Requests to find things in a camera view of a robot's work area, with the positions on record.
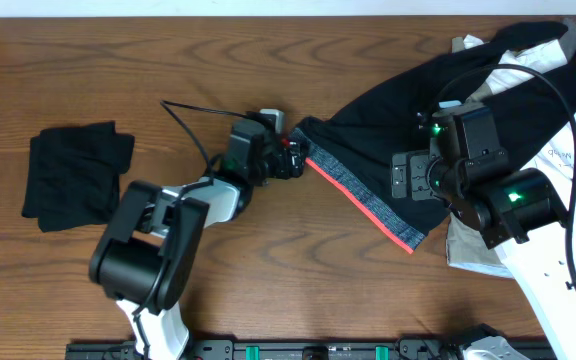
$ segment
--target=black fabric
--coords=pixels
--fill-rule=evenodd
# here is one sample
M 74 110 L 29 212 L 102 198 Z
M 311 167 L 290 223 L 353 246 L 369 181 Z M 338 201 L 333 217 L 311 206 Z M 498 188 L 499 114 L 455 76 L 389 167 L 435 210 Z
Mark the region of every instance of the black fabric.
M 418 131 L 416 114 L 425 110 L 450 80 L 484 65 L 496 64 L 508 49 L 561 37 L 566 26 L 558 22 L 520 23 L 498 32 L 490 43 L 455 54 L 441 55 L 398 75 L 363 94 L 327 122 L 304 119 L 298 127 L 314 143 L 341 162 L 371 192 L 407 224 L 427 234 L 447 215 L 434 200 L 393 199 L 390 159 L 394 153 L 428 147 Z M 450 91 L 446 100 L 465 99 L 489 75 L 482 73 Z M 571 64 L 547 75 L 562 88 L 576 109 L 576 56 Z M 538 80 L 531 80 L 485 101 L 491 107 L 501 143 L 520 167 L 566 122 L 563 109 Z
M 22 216 L 39 218 L 44 232 L 107 223 L 134 143 L 115 133 L 114 122 L 42 130 L 30 140 Z

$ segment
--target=wooden tabletop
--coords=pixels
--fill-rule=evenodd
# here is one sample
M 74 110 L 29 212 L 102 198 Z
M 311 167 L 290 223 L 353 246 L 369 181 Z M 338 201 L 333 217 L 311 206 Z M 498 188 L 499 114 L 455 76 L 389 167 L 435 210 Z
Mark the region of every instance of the wooden tabletop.
M 114 120 L 135 135 L 135 179 L 197 179 L 199 153 L 160 99 L 243 112 L 277 108 L 290 126 L 329 118 L 379 82 L 489 38 L 517 17 L 0 19 L 0 359 L 59 359 L 67 343 L 131 328 L 88 261 L 104 229 L 41 233 L 22 218 L 29 139 Z M 211 154 L 226 117 L 181 111 Z M 446 265 L 447 222 L 413 255 L 312 169 L 257 189 L 236 221 L 210 227 L 181 300 L 197 333 L 240 339 L 391 338 L 481 322 L 543 332 L 518 285 Z

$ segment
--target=white wall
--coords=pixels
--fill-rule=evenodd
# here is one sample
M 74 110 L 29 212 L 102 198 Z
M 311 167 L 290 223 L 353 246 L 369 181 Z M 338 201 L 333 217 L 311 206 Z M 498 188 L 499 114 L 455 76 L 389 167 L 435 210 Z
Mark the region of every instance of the white wall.
M 0 0 L 0 17 L 575 15 L 576 0 Z

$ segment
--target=black square object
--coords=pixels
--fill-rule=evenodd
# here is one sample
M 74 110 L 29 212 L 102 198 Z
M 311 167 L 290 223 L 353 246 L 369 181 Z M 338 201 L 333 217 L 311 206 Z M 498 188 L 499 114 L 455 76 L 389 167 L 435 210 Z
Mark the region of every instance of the black square object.
M 30 140 L 22 216 L 39 218 L 43 232 L 107 223 L 134 144 L 134 136 L 115 133 L 114 122 L 42 130 Z

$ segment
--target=red trim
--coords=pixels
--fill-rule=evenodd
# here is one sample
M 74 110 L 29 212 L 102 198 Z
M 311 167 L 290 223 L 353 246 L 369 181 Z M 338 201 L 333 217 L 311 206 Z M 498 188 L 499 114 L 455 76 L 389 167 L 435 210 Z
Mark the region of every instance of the red trim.
M 344 195 L 346 195 L 348 200 L 350 200 L 353 204 L 355 204 L 355 206 L 359 208 L 359 210 L 361 210 L 361 212 L 364 213 L 364 215 L 366 215 L 368 219 L 370 219 L 370 221 L 372 221 L 375 225 L 377 225 L 379 230 L 381 230 L 381 232 L 386 234 L 386 236 L 388 236 L 390 240 L 394 241 L 397 245 L 401 246 L 404 250 L 406 250 L 408 254 L 412 254 L 413 249 L 410 246 L 408 246 L 408 244 L 401 241 L 401 239 L 399 239 L 390 230 L 388 230 L 386 225 L 384 225 L 381 221 L 379 221 L 379 219 L 377 219 L 375 214 L 373 214 L 370 210 L 368 210 L 367 207 L 364 206 L 364 204 L 362 204 L 359 200 L 357 200 L 357 198 L 350 191 L 348 191 L 348 189 L 346 189 L 343 185 L 341 185 L 337 180 L 333 179 L 330 175 L 326 174 L 326 172 L 323 171 L 319 166 L 317 166 L 317 164 L 315 164 L 314 161 L 310 160 L 310 158 L 306 158 L 306 164 L 310 165 L 310 167 L 315 169 L 315 171 L 317 171 L 321 176 L 323 176 L 324 179 L 328 180 L 337 189 L 339 189 L 339 191 L 341 191 Z

